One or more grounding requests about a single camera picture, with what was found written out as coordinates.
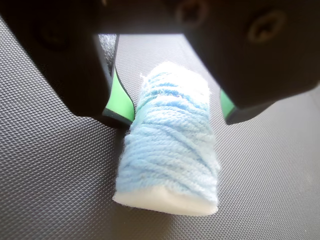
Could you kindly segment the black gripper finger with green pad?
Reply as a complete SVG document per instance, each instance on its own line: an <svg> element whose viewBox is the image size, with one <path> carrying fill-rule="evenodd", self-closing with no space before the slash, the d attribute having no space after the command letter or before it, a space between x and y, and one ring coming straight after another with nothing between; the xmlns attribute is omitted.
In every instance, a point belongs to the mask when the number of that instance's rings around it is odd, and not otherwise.
<svg viewBox="0 0 320 240"><path fill-rule="evenodd" d="M317 0L177 0L174 16L219 84L229 125L320 82Z"/></svg>
<svg viewBox="0 0 320 240"><path fill-rule="evenodd" d="M104 0L3 0L0 15L37 69L78 117L128 127L135 108L116 69L117 34L103 49Z"/></svg>

